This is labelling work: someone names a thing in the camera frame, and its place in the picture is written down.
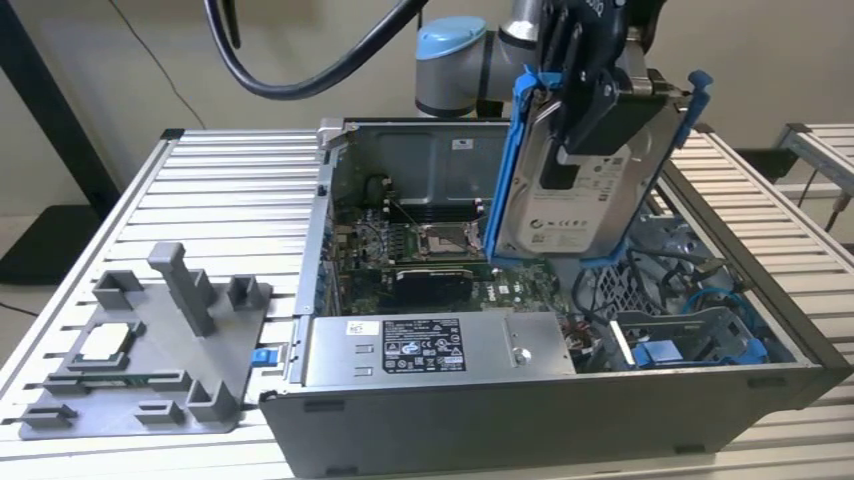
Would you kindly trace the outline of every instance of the metal rail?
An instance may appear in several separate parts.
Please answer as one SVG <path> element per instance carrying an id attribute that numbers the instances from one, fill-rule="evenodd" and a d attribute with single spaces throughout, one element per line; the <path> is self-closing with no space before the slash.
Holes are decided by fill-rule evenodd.
<path id="1" fill-rule="evenodd" d="M 791 123 L 776 146 L 796 153 L 843 192 L 854 195 L 854 125 Z"/>
<path id="2" fill-rule="evenodd" d="M 674 163 L 854 362 L 854 260 L 714 134 L 694 134 Z M 316 177 L 313 131 L 187 132 L 161 142 L 120 206 L 0 371 L 2 478 L 153 475 L 227 478 L 291 476 L 257 409 L 224 435 L 88 438 L 22 442 L 9 423 L 33 401 L 38 382 L 68 351 L 94 308 L 92 282 L 105 268 L 153 278 L 144 261 L 159 240 L 181 240 L 187 263 L 212 280 L 256 274 L 275 287 L 261 343 L 291 338 L 293 294 Z M 275 368 L 255 368 L 253 402 Z M 763 418 L 716 455 L 644 459 L 460 479 L 847 478 L 854 471 L 854 378 L 802 411 Z"/>

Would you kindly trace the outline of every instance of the open computer tower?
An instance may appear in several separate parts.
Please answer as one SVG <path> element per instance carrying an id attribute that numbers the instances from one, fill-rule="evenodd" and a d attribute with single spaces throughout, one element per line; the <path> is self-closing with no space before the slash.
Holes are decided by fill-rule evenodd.
<path id="1" fill-rule="evenodd" d="M 619 262 L 481 251 L 507 124 L 325 123 L 280 386 L 300 477 L 716 452 L 850 367 L 672 165 Z"/>

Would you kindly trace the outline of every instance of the power supply label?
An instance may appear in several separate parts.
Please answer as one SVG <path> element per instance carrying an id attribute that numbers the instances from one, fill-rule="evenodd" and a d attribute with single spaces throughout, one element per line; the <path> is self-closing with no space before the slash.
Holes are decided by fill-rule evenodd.
<path id="1" fill-rule="evenodd" d="M 464 372 L 457 318 L 383 321 L 385 373 Z"/>

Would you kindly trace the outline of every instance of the circuit board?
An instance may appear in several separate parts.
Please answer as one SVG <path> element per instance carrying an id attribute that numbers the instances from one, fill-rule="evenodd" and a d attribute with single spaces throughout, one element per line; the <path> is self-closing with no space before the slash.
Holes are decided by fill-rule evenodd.
<path id="1" fill-rule="evenodd" d="M 389 223 L 365 210 L 339 225 L 336 271 L 343 315 L 553 311 L 570 301 L 544 261 L 488 265 L 477 220 Z"/>

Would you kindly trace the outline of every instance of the blue cable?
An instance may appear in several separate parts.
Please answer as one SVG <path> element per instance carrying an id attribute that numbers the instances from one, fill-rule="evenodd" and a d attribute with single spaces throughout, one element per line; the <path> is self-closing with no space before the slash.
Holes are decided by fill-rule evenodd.
<path id="1" fill-rule="evenodd" d="M 716 288 L 716 287 L 703 288 L 699 292 L 691 295 L 691 298 L 688 298 L 688 301 L 684 302 L 684 307 L 682 307 L 682 315 L 684 315 L 691 311 L 691 306 L 696 303 L 696 300 L 699 300 L 700 297 L 707 293 L 719 293 L 730 297 L 732 300 L 735 300 L 735 303 L 738 303 L 738 305 L 742 307 L 742 309 L 744 310 L 744 313 L 747 314 L 747 317 L 750 318 L 750 326 L 747 328 L 752 332 L 752 329 L 756 326 L 756 319 L 754 317 L 752 308 L 750 308 L 750 305 L 747 304 L 747 302 L 744 302 L 742 297 L 739 297 L 738 295 L 735 295 L 735 293 L 732 293 L 730 290 L 726 290 L 723 288 Z"/>

